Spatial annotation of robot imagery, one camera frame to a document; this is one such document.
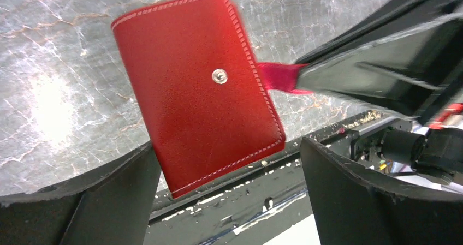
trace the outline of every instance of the leather wallet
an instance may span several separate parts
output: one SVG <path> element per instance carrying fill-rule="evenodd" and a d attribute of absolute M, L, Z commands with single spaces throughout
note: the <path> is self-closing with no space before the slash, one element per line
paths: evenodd
<path fill-rule="evenodd" d="M 174 198 L 284 148 L 230 0 L 170 0 L 111 27 Z"/>

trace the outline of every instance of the white stitching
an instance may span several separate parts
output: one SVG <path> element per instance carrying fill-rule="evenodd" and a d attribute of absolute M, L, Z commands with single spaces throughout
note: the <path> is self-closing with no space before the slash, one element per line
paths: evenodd
<path fill-rule="evenodd" d="M 151 13 L 151 12 L 157 11 L 157 10 L 162 10 L 162 9 L 165 9 L 165 8 L 170 8 L 170 7 L 172 7 L 172 5 L 173 5 L 173 6 L 182 5 L 182 4 L 186 4 L 186 3 L 190 3 L 190 2 L 194 2 L 194 1 L 199 1 L 199 0 L 180 0 L 180 1 L 174 1 L 174 2 L 171 2 L 171 3 L 165 4 L 165 5 L 158 5 L 158 6 L 156 6 L 156 7 L 152 7 L 152 8 L 149 8 L 149 9 L 145 9 L 145 10 L 140 11 L 140 12 L 138 12 L 138 13 L 132 13 L 132 14 L 127 15 L 127 16 L 125 16 L 125 17 L 119 19 L 118 21 L 116 21 L 116 23 L 114 23 L 114 25 L 112 26 L 112 30 L 114 30 L 114 28 L 115 28 L 117 25 L 119 25 L 119 24 L 121 24 L 121 23 L 123 23 L 123 22 L 125 22 L 125 21 L 127 21 L 127 20 L 130 20 L 130 19 L 132 19 L 132 18 L 134 18 L 134 17 L 136 17 L 136 16 L 145 15 L 145 14 L 147 14 L 147 13 Z M 242 48 L 243 48 L 243 52 L 245 53 L 245 56 L 246 56 L 246 58 L 248 59 L 249 65 L 250 65 L 250 67 L 251 67 L 251 69 L 252 69 L 252 73 L 254 74 L 254 77 L 256 78 L 257 85 L 259 86 L 259 89 L 260 89 L 260 91 L 261 91 L 261 93 L 262 93 L 262 96 L 264 97 L 264 100 L 265 100 L 265 103 L 266 103 L 266 105 L 267 105 L 267 108 L 269 109 L 270 115 L 271 115 L 272 119 L 273 119 L 274 122 L 275 122 L 276 128 L 277 128 L 277 130 L 278 130 L 278 140 L 277 140 L 276 142 L 274 142 L 274 143 L 272 143 L 272 144 L 270 144 L 270 145 L 268 145 L 268 146 L 262 148 L 261 150 L 258 150 L 258 151 L 256 151 L 256 152 L 250 154 L 250 155 L 245 156 L 244 158 L 241 158 L 241 159 L 239 159 L 239 160 L 237 160 L 237 161 L 235 161 L 235 162 L 233 162 L 233 163 L 230 163 L 230 164 L 228 164 L 228 165 L 225 166 L 225 167 L 222 167 L 222 168 L 220 168 L 220 169 L 218 169 L 218 170 L 216 170 L 216 171 L 214 171 L 214 172 L 212 172 L 212 173 L 210 173 L 210 174 L 208 174 L 208 175 L 206 175 L 206 176 L 204 176 L 204 177 L 202 177 L 202 178 L 200 178 L 200 179 L 198 179 L 198 180 L 195 180 L 195 181 L 193 181 L 193 182 L 191 182 L 191 183 L 189 183 L 189 184 L 187 184 L 187 185 L 185 185 L 185 186 L 183 186 L 183 187 L 181 187 L 181 188 L 179 188 L 179 189 L 173 191 L 172 193 L 176 193 L 176 192 L 179 192 L 179 191 L 181 191 L 181 190 L 183 190 L 183 189 L 186 189 L 186 188 L 190 187 L 191 185 L 194 185 L 194 184 L 196 184 L 196 183 L 198 183 L 198 182 L 200 182 L 200 181 L 203 181 L 203 180 L 205 180 L 205 179 L 207 179 L 207 178 L 209 178 L 209 177 L 211 177 L 211 176 L 213 176 L 213 175 L 215 175 L 215 174 L 217 174 L 217 173 L 219 173 L 219 172 L 221 172 L 221 171 L 223 171 L 223 170 L 228 169 L 228 168 L 231 167 L 231 166 L 234 166 L 234 165 L 236 165 L 236 164 L 239 164 L 239 163 L 241 163 L 241 162 L 243 162 L 243 161 L 245 161 L 245 160 L 251 158 L 251 157 L 257 155 L 258 153 L 263 152 L 264 150 L 268 150 L 268 149 L 270 149 L 270 148 L 272 148 L 272 147 L 275 147 L 275 146 L 278 145 L 278 144 L 281 142 L 281 140 L 283 139 L 283 134 L 281 133 L 281 128 L 280 128 L 280 126 L 278 125 L 278 122 L 277 122 L 277 120 L 276 120 L 276 117 L 275 117 L 275 115 L 274 115 L 274 112 L 273 112 L 273 110 L 272 110 L 272 108 L 271 108 L 269 99 L 268 99 L 268 97 L 267 97 L 267 93 L 265 92 L 264 86 L 262 85 L 262 83 L 261 83 L 261 81 L 260 81 L 260 77 L 259 77 L 259 75 L 257 74 L 256 66 L 254 65 L 254 60 L 253 60 L 252 56 L 250 55 L 250 53 L 248 52 L 248 50 L 249 50 L 249 49 L 248 49 L 248 44 L 247 44 L 247 42 L 246 42 L 245 40 L 244 40 L 244 42 L 243 42 L 243 40 L 241 40 L 241 38 L 242 38 L 242 36 L 243 36 L 243 34 L 241 34 L 241 33 L 242 33 L 242 29 L 241 29 L 241 26 L 240 26 L 240 23 L 239 23 L 238 19 L 236 18 L 235 10 L 234 10 L 234 8 L 233 8 L 233 5 L 230 3 L 229 0 L 222 0 L 222 1 L 223 1 L 224 5 L 227 7 L 227 10 L 229 11 L 230 20 L 231 20 L 232 24 L 234 25 L 234 27 L 235 27 L 235 29 L 236 29 L 236 33 L 237 33 L 237 35 L 238 35 L 238 38 L 240 39 L 241 46 L 242 46 Z"/>

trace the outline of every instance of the wallet snap button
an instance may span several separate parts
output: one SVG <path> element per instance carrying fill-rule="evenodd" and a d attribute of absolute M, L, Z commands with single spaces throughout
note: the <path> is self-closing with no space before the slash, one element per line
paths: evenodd
<path fill-rule="evenodd" d="M 216 69 L 212 72 L 212 80 L 217 84 L 224 84 L 228 80 L 227 72 L 223 69 Z"/>

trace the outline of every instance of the marble surface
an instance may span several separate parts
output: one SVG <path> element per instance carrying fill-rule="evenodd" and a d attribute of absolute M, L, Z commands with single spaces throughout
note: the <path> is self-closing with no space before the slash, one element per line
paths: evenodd
<path fill-rule="evenodd" d="M 0 195 L 34 192 L 149 140 L 110 24 L 156 1 L 0 0 Z M 290 63 L 387 0 L 234 1 L 257 59 Z M 288 140 L 362 111 L 323 95 L 271 96 Z"/>

